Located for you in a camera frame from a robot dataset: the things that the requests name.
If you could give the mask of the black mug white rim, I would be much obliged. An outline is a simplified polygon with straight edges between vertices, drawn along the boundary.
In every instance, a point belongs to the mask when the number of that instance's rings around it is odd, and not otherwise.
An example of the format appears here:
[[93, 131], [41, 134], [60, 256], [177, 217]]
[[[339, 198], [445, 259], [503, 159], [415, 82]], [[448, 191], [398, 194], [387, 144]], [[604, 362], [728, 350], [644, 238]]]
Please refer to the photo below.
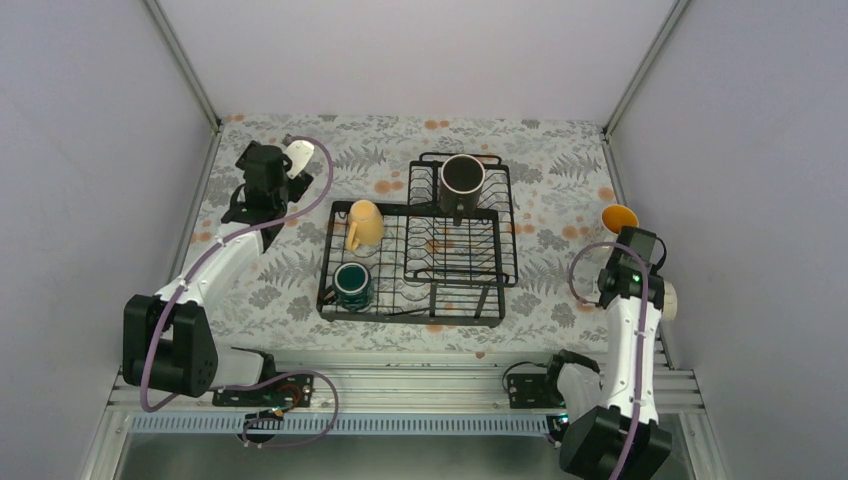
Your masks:
[[443, 163], [437, 201], [442, 212], [452, 218], [454, 226], [460, 226], [475, 212], [485, 178], [485, 168], [474, 156], [458, 154]]

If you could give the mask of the white mug orange interior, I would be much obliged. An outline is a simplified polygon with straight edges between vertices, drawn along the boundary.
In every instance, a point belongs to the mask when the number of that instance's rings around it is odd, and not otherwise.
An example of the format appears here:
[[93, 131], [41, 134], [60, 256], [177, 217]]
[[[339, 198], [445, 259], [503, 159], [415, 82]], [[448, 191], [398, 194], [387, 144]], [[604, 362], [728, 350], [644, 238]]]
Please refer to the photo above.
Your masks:
[[614, 241], [624, 227], [639, 227], [638, 216], [627, 206], [612, 204], [601, 212], [602, 241]]

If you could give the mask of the beige cream mug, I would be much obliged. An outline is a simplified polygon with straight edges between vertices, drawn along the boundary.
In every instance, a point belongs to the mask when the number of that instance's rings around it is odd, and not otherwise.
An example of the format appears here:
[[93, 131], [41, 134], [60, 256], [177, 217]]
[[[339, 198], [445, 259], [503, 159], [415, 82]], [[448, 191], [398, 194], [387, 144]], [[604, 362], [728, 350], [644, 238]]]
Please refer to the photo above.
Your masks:
[[663, 322], [673, 321], [678, 314], [679, 300], [675, 287], [668, 280], [664, 281], [664, 301], [661, 320]]

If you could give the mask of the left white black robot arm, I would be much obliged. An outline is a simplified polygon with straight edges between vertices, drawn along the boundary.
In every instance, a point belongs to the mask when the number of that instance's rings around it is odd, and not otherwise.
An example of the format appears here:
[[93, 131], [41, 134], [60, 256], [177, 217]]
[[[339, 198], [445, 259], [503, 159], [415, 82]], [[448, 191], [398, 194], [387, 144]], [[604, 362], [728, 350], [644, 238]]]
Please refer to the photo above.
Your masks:
[[270, 402], [278, 377], [260, 352], [217, 344], [208, 314], [241, 273], [265, 253], [290, 205], [314, 178], [305, 138], [283, 147], [252, 141], [235, 166], [243, 180], [230, 196], [210, 249], [153, 295], [137, 294], [123, 313], [122, 375], [133, 386], [199, 397], [238, 386], [255, 405]]

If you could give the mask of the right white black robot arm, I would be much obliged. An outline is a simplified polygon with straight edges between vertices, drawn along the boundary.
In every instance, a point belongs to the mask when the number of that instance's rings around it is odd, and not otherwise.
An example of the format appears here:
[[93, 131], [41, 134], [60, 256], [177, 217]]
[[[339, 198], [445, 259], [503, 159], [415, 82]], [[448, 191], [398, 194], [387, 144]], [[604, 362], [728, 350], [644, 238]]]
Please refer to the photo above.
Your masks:
[[544, 399], [564, 407], [560, 468], [581, 479], [650, 479], [669, 457], [672, 435], [659, 425], [653, 348], [665, 283], [651, 256], [660, 238], [624, 226], [605, 242], [597, 306], [608, 321], [605, 365], [576, 352], [553, 355], [541, 384]]

